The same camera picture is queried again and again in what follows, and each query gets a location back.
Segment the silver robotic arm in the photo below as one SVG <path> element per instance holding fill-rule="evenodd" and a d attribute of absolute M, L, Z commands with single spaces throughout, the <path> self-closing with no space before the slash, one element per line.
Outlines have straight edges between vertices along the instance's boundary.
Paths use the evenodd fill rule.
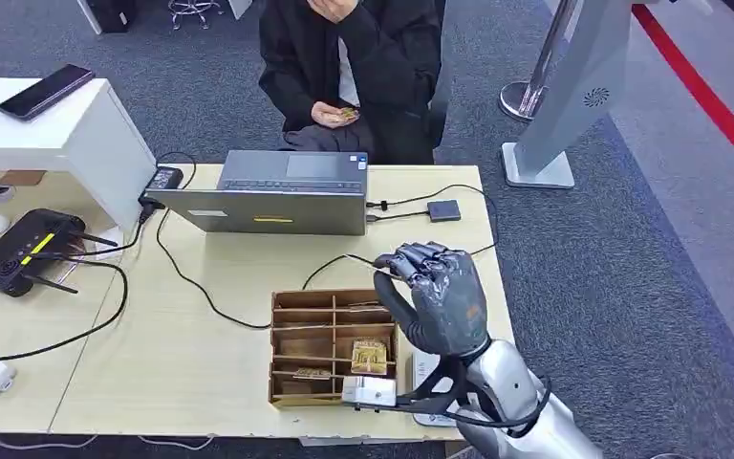
<path fill-rule="evenodd" d="M 486 297 L 471 255 L 436 243 L 403 245 L 379 257 L 411 289 L 415 307 L 392 277 L 376 273 L 378 296 L 412 345 L 441 356 L 435 371 L 395 406 L 358 407 L 440 414 L 457 421 L 466 441 L 487 459 L 597 458 L 598 449 L 575 425 L 572 413 L 533 375 L 516 348 L 492 339 Z M 447 393 L 433 392 L 442 379 Z M 457 401 L 457 413 L 447 412 Z"/>

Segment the metal pole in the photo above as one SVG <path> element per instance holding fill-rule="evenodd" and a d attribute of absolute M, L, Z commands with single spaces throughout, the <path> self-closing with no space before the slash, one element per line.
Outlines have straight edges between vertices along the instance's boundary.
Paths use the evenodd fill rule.
<path fill-rule="evenodd" d="M 572 12 L 575 10 L 577 0 L 561 0 L 555 10 L 555 16 L 547 32 L 536 68 L 530 76 L 530 82 L 515 81 L 502 88 L 499 94 L 499 108 L 517 120 L 532 121 L 536 111 L 541 105 L 544 95 L 548 92 L 547 70 L 550 67 L 552 53 L 567 30 Z"/>

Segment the gray laptop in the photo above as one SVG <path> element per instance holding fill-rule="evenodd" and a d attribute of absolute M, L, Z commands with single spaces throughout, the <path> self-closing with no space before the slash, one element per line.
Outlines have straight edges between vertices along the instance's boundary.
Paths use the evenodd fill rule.
<path fill-rule="evenodd" d="M 232 150 L 217 189 L 148 189 L 207 232 L 363 235 L 364 153 Z"/>

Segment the cardboard compartment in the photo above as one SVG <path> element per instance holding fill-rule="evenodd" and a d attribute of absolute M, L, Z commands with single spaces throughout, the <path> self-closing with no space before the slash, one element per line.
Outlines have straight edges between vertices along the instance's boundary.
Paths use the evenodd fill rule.
<path fill-rule="evenodd" d="M 272 315 L 269 399 L 277 407 L 340 404 L 357 339 L 383 342 L 385 377 L 397 375 L 397 327 L 375 291 L 277 293 Z"/>

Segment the white box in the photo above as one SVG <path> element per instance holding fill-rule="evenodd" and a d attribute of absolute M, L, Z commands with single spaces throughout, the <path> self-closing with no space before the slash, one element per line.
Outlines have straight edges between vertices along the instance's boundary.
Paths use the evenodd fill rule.
<path fill-rule="evenodd" d="M 0 78 L 0 103 L 37 81 Z M 70 172 L 117 225 L 130 231 L 156 159 L 111 84 L 98 78 L 34 120 L 0 113 L 0 170 L 10 169 Z"/>

